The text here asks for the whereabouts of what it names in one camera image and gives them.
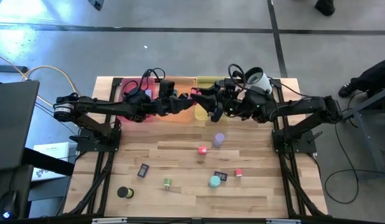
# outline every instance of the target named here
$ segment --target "pink cube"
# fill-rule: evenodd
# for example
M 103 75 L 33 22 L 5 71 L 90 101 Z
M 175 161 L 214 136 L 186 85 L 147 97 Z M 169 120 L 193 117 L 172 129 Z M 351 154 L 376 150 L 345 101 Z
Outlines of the pink cube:
M 236 177 L 242 177 L 242 170 L 241 169 L 235 169 L 235 176 Z
M 198 154 L 206 155 L 206 147 L 204 147 L 204 146 L 198 147 Z

